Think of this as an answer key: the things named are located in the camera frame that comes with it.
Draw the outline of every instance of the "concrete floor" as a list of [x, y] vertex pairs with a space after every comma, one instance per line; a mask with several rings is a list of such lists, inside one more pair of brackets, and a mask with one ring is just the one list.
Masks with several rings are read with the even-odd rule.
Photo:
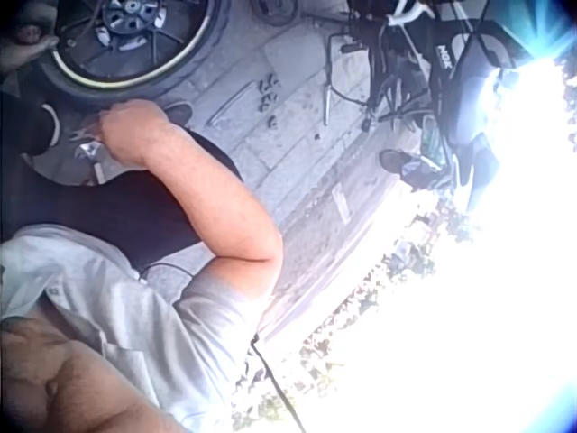
[[[346, 10], [344, 0], [302, 3], [308, 9]], [[393, 143], [414, 144], [407, 138], [410, 134], [393, 133], [383, 125], [377, 132], [380, 138], [364, 146], [368, 137], [360, 128], [363, 110], [335, 95], [330, 123], [323, 125], [325, 43], [327, 35], [338, 29], [309, 20], [288, 28], [270, 27], [252, 15], [248, 1], [233, 0], [231, 14], [223, 39], [204, 65], [161, 102], [182, 98], [193, 102], [189, 126], [231, 155], [246, 185], [285, 236], [285, 269], [263, 320], [263, 326], [270, 328], [332, 269], [342, 247], [359, 229], [357, 223], [382, 201], [389, 184], [377, 165], [376, 151], [394, 147]], [[278, 99], [262, 112], [258, 83], [271, 73], [279, 80]], [[342, 93], [366, 99], [368, 78], [366, 51], [341, 55], [335, 47], [334, 84]], [[243, 97], [223, 112], [217, 124], [209, 125], [209, 119], [245, 87], [249, 90]], [[269, 127], [272, 116], [278, 124], [274, 129]], [[87, 165], [72, 159], [73, 150], [55, 149], [37, 159], [37, 167], [55, 180], [74, 182], [86, 175]], [[108, 178], [123, 170], [107, 158], [103, 164]], [[210, 257], [198, 245], [163, 261], [197, 272]], [[163, 267], [151, 271], [150, 278], [169, 300], [176, 299], [186, 283], [178, 272]]]

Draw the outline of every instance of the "motorcycle text logo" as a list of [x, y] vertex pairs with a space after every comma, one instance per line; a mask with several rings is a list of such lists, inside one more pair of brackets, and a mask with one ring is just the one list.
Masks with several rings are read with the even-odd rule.
[[446, 45], [439, 45], [436, 47], [436, 53], [439, 56], [439, 60], [441, 61], [441, 65], [443, 69], [452, 69], [453, 62], [451, 61], [451, 55], [449, 54], [449, 50], [447, 50]]

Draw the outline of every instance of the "sleeve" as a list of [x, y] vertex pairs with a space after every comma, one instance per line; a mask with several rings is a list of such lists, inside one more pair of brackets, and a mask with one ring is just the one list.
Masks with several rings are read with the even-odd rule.
[[229, 401], [239, 380], [249, 344], [261, 319], [264, 303], [201, 273], [174, 304], [213, 392]]

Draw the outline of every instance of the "gray t-shirt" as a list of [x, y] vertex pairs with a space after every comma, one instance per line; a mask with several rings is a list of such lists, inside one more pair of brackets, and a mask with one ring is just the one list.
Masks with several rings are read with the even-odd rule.
[[201, 273], [170, 304], [118, 249], [62, 226], [24, 228], [2, 245], [2, 265], [2, 319], [46, 294], [79, 340], [185, 428], [230, 430], [261, 302]]

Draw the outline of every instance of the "wheel hub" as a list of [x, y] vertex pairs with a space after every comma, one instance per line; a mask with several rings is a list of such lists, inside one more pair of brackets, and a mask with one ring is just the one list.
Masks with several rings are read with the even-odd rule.
[[133, 36], [154, 25], [160, 0], [106, 0], [102, 21], [109, 32]]

